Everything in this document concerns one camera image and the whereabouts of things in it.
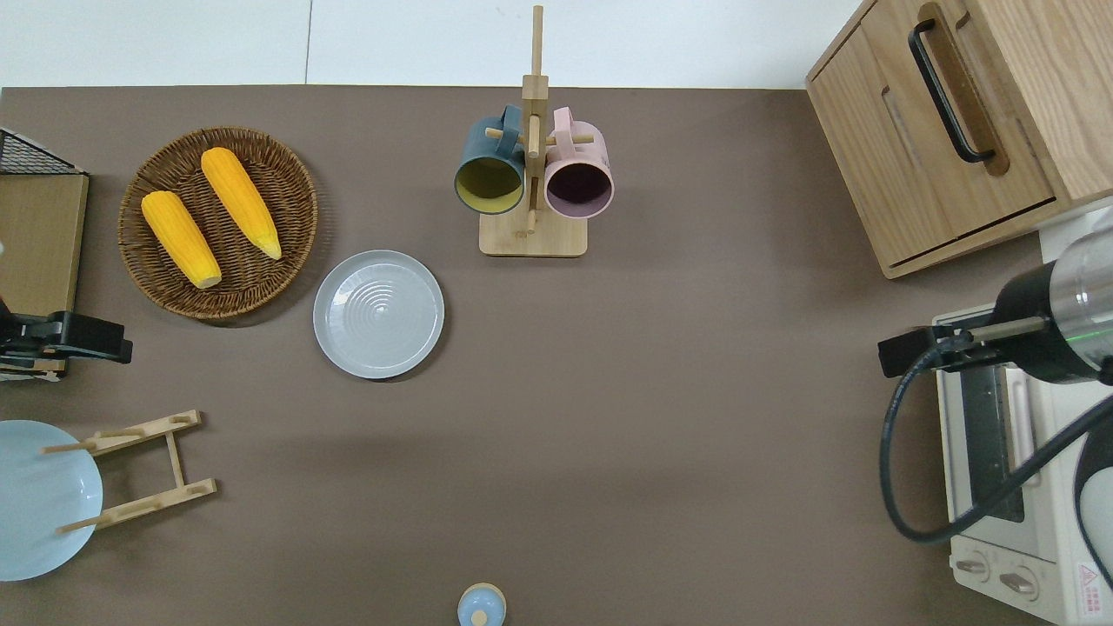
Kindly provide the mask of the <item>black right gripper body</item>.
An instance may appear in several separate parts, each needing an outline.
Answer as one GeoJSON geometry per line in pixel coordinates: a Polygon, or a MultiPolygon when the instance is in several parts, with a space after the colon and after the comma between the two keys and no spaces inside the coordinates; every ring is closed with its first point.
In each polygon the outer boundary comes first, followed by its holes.
{"type": "Polygon", "coordinates": [[[933,323],[929,325],[929,346],[936,349],[930,358],[933,371],[957,373],[982,366],[998,366],[1001,353],[986,341],[975,340],[981,327],[989,326],[989,317],[933,323]]]}

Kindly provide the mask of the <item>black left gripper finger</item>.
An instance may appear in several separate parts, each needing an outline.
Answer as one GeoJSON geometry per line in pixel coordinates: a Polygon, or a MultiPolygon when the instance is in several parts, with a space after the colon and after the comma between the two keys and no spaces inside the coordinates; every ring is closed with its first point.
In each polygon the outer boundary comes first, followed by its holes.
{"type": "Polygon", "coordinates": [[[116,344],[97,344],[92,346],[79,346],[73,349],[75,359],[99,359],[121,364],[131,363],[134,352],[132,341],[126,340],[116,344]]]}
{"type": "Polygon", "coordinates": [[[124,326],[101,320],[81,316],[66,310],[63,314],[63,343],[119,343],[124,341],[124,326]]]}

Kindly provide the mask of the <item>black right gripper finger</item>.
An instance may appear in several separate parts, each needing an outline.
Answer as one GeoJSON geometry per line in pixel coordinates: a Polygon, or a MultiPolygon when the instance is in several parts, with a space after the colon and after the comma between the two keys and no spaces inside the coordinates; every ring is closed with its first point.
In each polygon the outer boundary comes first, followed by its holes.
{"type": "Polygon", "coordinates": [[[918,362],[927,359],[932,364],[937,360],[935,346],[910,344],[880,344],[880,370],[883,376],[897,379],[906,376],[918,362]]]}
{"type": "Polygon", "coordinates": [[[915,326],[878,342],[879,360],[916,360],[936,343],[933,326],[915,326]]]}

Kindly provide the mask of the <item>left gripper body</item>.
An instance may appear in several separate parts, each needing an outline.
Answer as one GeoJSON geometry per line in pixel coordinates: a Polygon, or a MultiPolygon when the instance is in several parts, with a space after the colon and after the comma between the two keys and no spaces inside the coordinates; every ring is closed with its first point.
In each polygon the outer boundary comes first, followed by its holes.
{"type": "Polygon", "coordinates": [[[56,310],[48,316],[23,316],[1,301],[1,363],[3,366],[33,366],[40,360],[67,360],[59,348],[61,331],[71,310],[56,310]]]}

